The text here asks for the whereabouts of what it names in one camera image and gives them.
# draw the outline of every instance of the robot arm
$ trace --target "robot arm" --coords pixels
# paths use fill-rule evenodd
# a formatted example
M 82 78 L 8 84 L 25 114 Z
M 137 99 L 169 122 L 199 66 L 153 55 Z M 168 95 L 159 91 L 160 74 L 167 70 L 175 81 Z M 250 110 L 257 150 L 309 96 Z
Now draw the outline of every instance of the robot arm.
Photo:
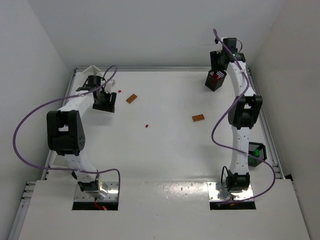
M 103 199 L 106 195 L 99 175 L 81 172 L 97 172 L 84 150 L 86 138 L 81 117 L 89 108 L 114 113 L 117 96 L 117 93 L 111 92 L 114 81 L 105 86 L 107 92 L 101 88 L 99 92 L 84 95 L 99 87 L 102 80 L 98 75 L 88 76 L 87 84 L 77 89 L 79 97 L 72 98 L 57 111 L 49 111 L 46 116 L 49 149 L 64 156 L 70 168 L 80 170 L 72 172 L 72 176 L 78 180 L 82 192 L 97 199 Z
M 242 69 L 246 69 L 246 59 L 243 53 L 238 53 L 236 38 L 224 38 L 223 43 L 237 58 Z M 222 86 L 227 74 L 229 74 L 234 95 L 241 95 L 247 86 L 247 81 L 230 54 L 225 50 L 210 53 L 211 71 L 208 74 L 205 85 L 215 91 Z M 232 147 L 245 153 L 249 152 L 249 139 L 252 127 L 257 122 L 263 99 L 256 95 L 249 85 L 244 96 L 237 102 L 228 114 L 228 121 L 233 134 Z M 250 185 L 248 157 L 237 151 L 232 152 L 231 164 L 227 173 L 226 188 L 229 192 L 241 192 L 247 190 Z

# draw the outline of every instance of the metal mounting plate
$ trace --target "metal mounting plate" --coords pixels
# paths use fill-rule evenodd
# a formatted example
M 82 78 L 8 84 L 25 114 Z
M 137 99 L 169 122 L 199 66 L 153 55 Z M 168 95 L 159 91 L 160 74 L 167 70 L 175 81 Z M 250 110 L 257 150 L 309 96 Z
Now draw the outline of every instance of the metal mounting plate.
M 119 183 L 117 181 L 104 181 L 102 183 L 107 186 L 107 195 L 104 199 L 97 200 L 97 202 L 116 203 L 118 201 Z M 77 185 L 73 201 L 75 203 L 93 203 L 95 199 L 85 192 L 82 192 L 80 187 Z
M 232 200 L 243 200 L 253 197 L 254 192 L 252 191 L 251 183 L 249 185 L 248 190 L 242 192 L 228 192 L 226 188 L 224 188 L 220 182 L 216 181 L 208 181 L 208 194 L 209 194 L 209 202 L 218 203 Z M 254 202 L 253 199 L 246 200 L 244 202 Z

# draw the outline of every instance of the white wall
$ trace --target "white wall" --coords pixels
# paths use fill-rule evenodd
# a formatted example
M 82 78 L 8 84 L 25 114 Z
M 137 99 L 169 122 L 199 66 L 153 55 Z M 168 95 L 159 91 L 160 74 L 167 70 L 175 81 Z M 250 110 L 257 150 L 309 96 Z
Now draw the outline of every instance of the white wall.
M 0 1 L 0 239 L 7 239 L 26 181 L 41 171 L 16 157 L 12 136 L 18 122 L 41 103 L 65 94 L 67 71 L 27 0 Z M 22 126 L 18 149 L 43 165 L 48 154 L 46 111 Z
M 311 238 L 320 236 L 320 1 L 288 0 L 254 64 L 271 131 Z
M 220 36 L 237 37 L 249 65 L 285 0 L 28 0 L 71 67 L 209 66 Z

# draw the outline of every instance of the white table surface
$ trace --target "white table surface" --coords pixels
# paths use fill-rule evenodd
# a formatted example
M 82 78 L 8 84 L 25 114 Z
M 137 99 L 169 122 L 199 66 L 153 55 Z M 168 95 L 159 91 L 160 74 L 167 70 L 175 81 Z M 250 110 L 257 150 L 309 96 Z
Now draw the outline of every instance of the white table surface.
M 288 180 L 277 180 L 272 191 L 257 198 L 256 210 L 210 211 L 205 181 L 218 181 L 232 155 L 214 145 L 211 131 L 235 95 L 229 77 L 216 92 L 206 88 L 207 74 L 118 72 L 115 113 L 90 109 L 82 124 L 92 163 L 99 170 L 120 170 L 119 210 L 72 211 L 76 181 L 68 172 L 50 171 L 35 186 L 20 239 L 309 239 Z M 77 73 L 71 93 L 83 81 Z M 138 98 L 128 104 L 131 94 Z M 205 120 L 193 122 L 199 114 Z M 215 136 L 232 145 L 227 118 Z M 265 143 L 259 121 L 250 140 Z M 56 157 L 52 154 L 51 162 Z M 250 169 L 250 176 L 255 194 L 272 182 L 266 164 Z M 116 181 L 117 175 L 103 179 Z M 194 187 L 183 194 L 175 191 L 191 183 Z

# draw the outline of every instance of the metal frame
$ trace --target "metal frame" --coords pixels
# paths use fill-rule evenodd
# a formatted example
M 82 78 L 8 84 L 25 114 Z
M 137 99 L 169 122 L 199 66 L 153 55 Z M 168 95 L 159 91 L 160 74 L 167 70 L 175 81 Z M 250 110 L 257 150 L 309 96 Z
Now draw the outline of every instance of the metal frame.
M 31 201 L 32 193 L 36 186 L 35 181 L 28 181 L 24 187 L 24 191 L 21 197 L 21 202 L 18 211 L 15 215 L 15 219 L 11 228 L 11 232 L 8 240 L 18 240 L 21 229 L 24 225 L 24 221 L 27 215 L 28 207 Z
M 252 88 L 255 90 L 255 92 L 257 94 L 260 95 L 260 91 L 259 91 L 257 82 L 256 82 L 255 78 L 253 77 L 252 71 L 248 67 L 247 67 L 246 71 L 247 71 L 247 75 L 249 77 Z M 272 165 L 273 165 L 275 172 L 277 173 L 277 178 L 284 179 L 285 178 L 284 170 L 283 170 L 280 158 L 279 158 L 279 154 L 278 154 L 278 151 L 276 148 L 275 141 L 271 135 L 271 131 L 270 131 L 269 124 L 268 124 L 268 121 L 266 118 L 263 104 L 262 104 L 262 107 L 260 110 L 259 119 L 260 119 L 260 123 L 262 126 L 262 132 L 263 132 L 263 135 L 265 138 L 265 142 L 266 142 L 266 144 L 270 150 L 271 156 L 272 156 L 272 159 L 271 159 Z
M 77 72 L 82 72 L 83 70 L 87 69 L 88 67 L 77 67 L 71 74 L 70 80 L 69 80 L 69 84 L 66 90 L 66 94 L 65 96 L 68 96 L 70 94 L 72 85 L 74 83 L 75 80 L 75 76 Z M 101 69 L 101 71 L 105 71 L 107 69 L 107 67 L 99 67 Z M 120 72 L 204 72 L 204 71 L 209 71 L 210 68 L 209 67 L 120 67 L 119 71 Z M 252 75 L 251 70 L 247 67 L 247 75 L 249 77 L 250 83 L 252 88 L 255 90 L 255 92 L 257 94 L 259 94 L 259 88 L 257 86 L 257 83 Z M 271 135 L 271 131 L 266 119 L 266 115 L 265 115 L 265 111 L 264 108 L 262 106 L 261 110 L 260 110 L 260 114 L 259 114 L 259 119 L 261 122 L 261 126 L 262 126 L 262 132 L 263 135 L 265 137 L 265 141 L 267 144 L 268 149 L 270 150 L 270 154 L 272 156 L 272 165 L 274 170 L 277 173 L 277 178 L 278 179 L 284 179 L 285 178 L 285 174 L 280 162 L 280 158 L 277 152 L 277 148 L 274 142 L 274 139 Z M 51 156 L 52 156 L 53 152 L 50 150 L 48 153 L 48 156 L 46 158 L 46 162 L 45 162 L 45 167 L 49 166 L 50 160 L 51 160 Z M 41 180 L 46 180 L 47 179 L 47 174 L 48 171 L 44 170 L 42 173 L 42 177 Z M 19 238 L 27 211 L 28 211 L 28 207 L 29 207 L 29 203 L 31 200 L 31 197 L 28 196 L 28 199 L 22 199 L 18 212 L 15 216 L 14 219 L 14 223 L 9 235 L 9 240 L 16 240 Z

